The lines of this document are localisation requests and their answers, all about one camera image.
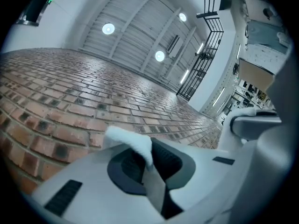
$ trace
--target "gray plastic part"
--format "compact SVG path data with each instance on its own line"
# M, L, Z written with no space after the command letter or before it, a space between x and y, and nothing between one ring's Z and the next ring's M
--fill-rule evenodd
M237 117L231 123L232 132L242 139L257 140L267 129L281 124L279 117L243 116Z

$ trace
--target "black slot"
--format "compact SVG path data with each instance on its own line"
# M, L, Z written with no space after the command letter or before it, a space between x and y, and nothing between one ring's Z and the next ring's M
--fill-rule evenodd
M222 162L222 163L225 163L228 165L233 165L235 162L233 159L227 159L227 158L222 158L222 157L214 157L213 160L216 162Z
M45 205L45 209L61 217L81 186L81 182L69 180Z

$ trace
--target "red brick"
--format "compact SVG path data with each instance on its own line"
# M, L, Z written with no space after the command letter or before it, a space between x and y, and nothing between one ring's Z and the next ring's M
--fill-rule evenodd
M144 124L144 120L140 117L133 117L133 116L127 116L127 121L128 123L132 124Z
M84 106L89 106L89 107L93 107L93 108L96 108L97 106L98 106L98 104L99 103L97 103L97 102L94 102L94 101L92 101L92 100L88 100L88 99L86 99L86 100L84 100Z
M27 195L31 195L32 192L37 188L37 183L31 179L22 176L20 189Z
M33 90L35 90L37 87L40 87L40 86L37 84L31 84L28 86L28 88L33 89Z
M48 82L44 81L44 80L41 80L41 79L34 79L32 82L34 83L37 83L37 84L40 84L40 85L47 85Z
M140 106L139 109L140 109L141 111L152 112L151 109L149 109L149 108L145 108L145 107L142 107L142 106Z
M166 115L160 115L160 116L161 116L161 119L171 120L171 119L169 118L169 116L166 116Z
M185 139L181 139L180 143L188 145L188 144L190 144L190 141L187 138L185 138Z
M18 89L16 90L16 92L18 92L19 94L21 94L21 95L23 95L23 96L26 96L26 97L28 97L28 96L30 96L30 95L33 94L33 91L31 91L31 90L29 90L29 89L27 89L27 88L25 88L25 87L20 87L20 88L18 88Z
M0 107L1 107L1 109L3 109L5 112L7 112L9 114L11 111L13 111L15 109L15 106L12 103L10 103L6 100L3 100L3 99L0 102Z
M80 94L80 97L86 98L86 99L91 99L94 101L98 101L98 102L103 102L103 98L95 96L95 95L91 95L91 94L86 94L86 93L82 93Z
M99 119L91 119L87 124L87 129L97 130L97 131L105 131L107 128L107 124Z
M39 103L36 102L29 102L26 105L26 109L28 109L29 111L33 112L34 114L37 114L41 117L44 117L45 114L48 112L48 108L45 106L40 105Z
M97 118L98 119L113 120L111 113L109 113L107 111L104 111L104 110L98 110Z
M72 96L72 95L67 95L64 97L65 101L69 101L69 102L75 102L75 100L77 99L76 96Z
M69 112L86 115L86 116L90 116L90 117L94 117L94 115L95 115L94 109L86 108L86 107L80 106L80 105L71 105L69 107Z
M90 122L90 118L77 117L75 122L72 124L72 126L87 129L87 126L88 126L89 122Z
M152 114L148 112L142 112L142 111L137 111L137 110L132 110L132 114L136 116L142 116L142 117L148 117L148 118L154 118L154 119L160 119L160 115L157 114Z
M42 97L43 95L40 94L40 93L37 93L37 94L34 94L31 98L34 99L34 100L38 100Z
M45 120L39 120L34 128L35 131L38 131L45 135L50 135L54 129L55 126L50 124L49 122L46 122Z
M41 136L36 136L30 146L31 150L34 150L40 154L51 157L55 147L55 141L45 139Z
M6 92L8 92L8 91L10 91L7 87L5 87L5 86L1 86L0 87L0 93L1 94L5 94Z
M33 156L30 153L25 153L21 168L25 170L26 173L36 177L38 167L39 158Z
M156 107L156 106L155 106L155 109L159 110L159 111L164 111L162 108L159 108L159 107Z
M58 85L58 84L55 84L55 85L51 86L51 88L54 89L54 90L62 91L62 92L65 92L67 90L66 87Z
M8 157L15 165L20 167L23 163L24 155L24 149L20 148L17 144L14 144Z
M104 142L103 133L91 133L90 134L90 145L96 147L102 147Z
M87 148L71 147L68 162L74 162L75 160L83 158L86 155L88 155Z
M122 113L122 114L131 114L129 109L124 109L116 106L110 106L110 111L111 112L117 112L117 113Z
M16 120L19 120L19 117L24 113L23 110L16 108L12 113L11 113L11 117L13 117Z
M109 123L109 125L116 126L116 127L119 127L119 128L122 128L122 129L125 129L128 131L132 131L132 132L135 131L133 125L130 125L130 124L112 122L112 123Z
M37 117L29 116L25 121L25 125L26 127L33 129L39 121L40 119L38 119Z
M80 131L64 126L58 126L54 131L53 136L60 140L81 145L86 145L88 140L88 133L86 131Z
M68 87L68 88L73 87L72 84L70 84L70 83L66 83L66 82L64 82L64 81L57 81L56 84L60 84L60 85L66 86L66 87Z
M56 111L56 110L51 110L47 114L47 118L50 120L56 121L58 123L72 126L78 119L78 116L72 115L72 114L67 114L67 113L62 113L62 112Z
M59 109L59 110L65 110L65 108L66 108L67 106L68 106L67 103L61 101L61 102L59 103L59 105L57 105L57 109Z
M179 131L178 127L175 127L175 126L170 126L169 128L172 132L178 132Z
M43 172L42 172L42 179L48 180L52 176L54 176L56 173L61 171L63 169L62 166L58 166L49 162L45 162L43 164Z
M148 118L143 118L145 123L148 125L160 125L159 120L157 119L148 119Z
M64 95L62 92L55 91L55 90L52 90L52 89L46 89L43 93L45 95L49 95L49 96L52 96L54 98L61 98Z
M12 136L13 139L25 146L29 145L33 139L33 133L27 131L18 124L11 124L7 130L7 133Z

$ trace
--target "ceiling light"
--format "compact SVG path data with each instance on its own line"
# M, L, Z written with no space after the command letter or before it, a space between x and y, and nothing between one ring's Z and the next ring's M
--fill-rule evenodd
M180 14L179 14L179 18L180 18L180 20L182 20L182 21L186 21L186 20L187 20L186 15L183 14L183 13L180 13Z
M237 60L239 59L240 49L241 49L241 44L239 45L239 50L238 50L238 54L237 54Z
M200 48L198 49L197 54L200 53L200 50L202 49L203 45L204 45L204 43L202 43L202 44L200 45Z
M189 73L189 70L186 70L186 73L184 74L184 76L183 76L183 78L180 82L181 84L184 82L184 80L185 80L186 76L188 75L188 73Z
M156 52L156 60L157 61L161 62L161 61L164 60L164 58L165 58L165 55L162 51L157 51Z
M106 35L110 35L114 32L115 27L112 23L106 23L103 28L102 31L103 33L105 33Z
M220 95L218 96L218 98L215 100L215 102L213 103L213 107L215 106L215 104L217 103L217 101L219 100L220 96L222 95L222 93L224 92L225 87L222 89Z
M220 110L220 109L223 107L223 105L224 105L225 101L226 101L226 100L224 100L224 101L223 101L223 103L222 103L222 105L220 106L219 110Z

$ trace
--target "black metal railing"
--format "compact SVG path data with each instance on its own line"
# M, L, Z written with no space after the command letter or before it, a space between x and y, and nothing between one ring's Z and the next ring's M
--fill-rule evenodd
M219 18L204 18L210 34L199 52L198 57L177 95L190 100L209 69L223 36L223 27Z

